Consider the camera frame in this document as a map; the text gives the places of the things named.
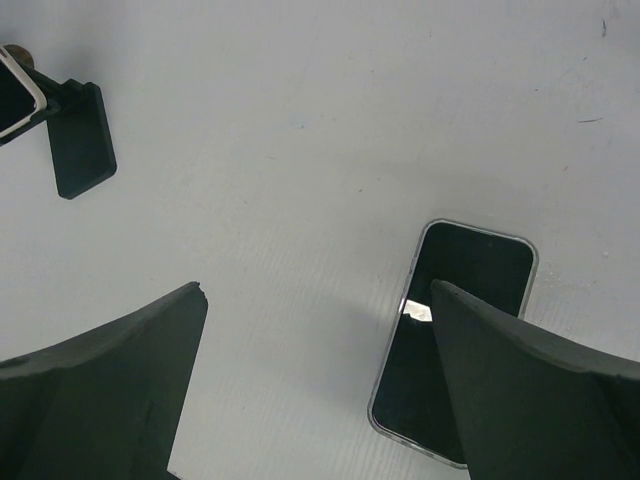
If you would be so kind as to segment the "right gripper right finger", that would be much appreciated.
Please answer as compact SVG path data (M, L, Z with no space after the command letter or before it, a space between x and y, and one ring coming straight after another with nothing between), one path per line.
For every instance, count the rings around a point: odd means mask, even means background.
M636 479L639 364L431 285L432 323L473 479Z

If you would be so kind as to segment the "white-cased phone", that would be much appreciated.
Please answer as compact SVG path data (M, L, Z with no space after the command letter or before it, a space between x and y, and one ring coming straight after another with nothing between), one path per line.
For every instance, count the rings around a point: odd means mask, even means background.
M6 142L47 108L47 98L10 52L1 48L1 141Z

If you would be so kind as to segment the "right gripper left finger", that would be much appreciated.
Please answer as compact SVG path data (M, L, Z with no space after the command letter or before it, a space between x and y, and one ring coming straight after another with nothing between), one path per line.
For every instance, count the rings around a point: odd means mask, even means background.
M4 479L171 479L208 301L189 282L1 363Z

